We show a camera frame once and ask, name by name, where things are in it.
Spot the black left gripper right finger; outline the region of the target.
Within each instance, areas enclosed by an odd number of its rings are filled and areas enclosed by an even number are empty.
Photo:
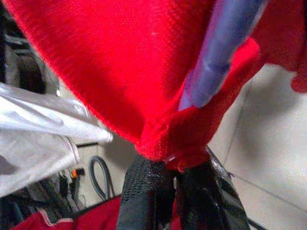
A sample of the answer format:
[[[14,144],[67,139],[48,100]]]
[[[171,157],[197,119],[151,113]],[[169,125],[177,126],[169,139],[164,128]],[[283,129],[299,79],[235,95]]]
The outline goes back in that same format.
[[[248,230],[248,217],[230,175],[209,147],[207,162],[177,176],[183,230]]]

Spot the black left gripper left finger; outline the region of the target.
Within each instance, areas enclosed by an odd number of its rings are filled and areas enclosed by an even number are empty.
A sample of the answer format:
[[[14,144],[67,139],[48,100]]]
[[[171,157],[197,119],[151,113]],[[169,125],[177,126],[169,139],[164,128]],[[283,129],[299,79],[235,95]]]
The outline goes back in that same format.
[[[117,229],[169,230],[174,177],[164,162],[136,157],[125,174]]]

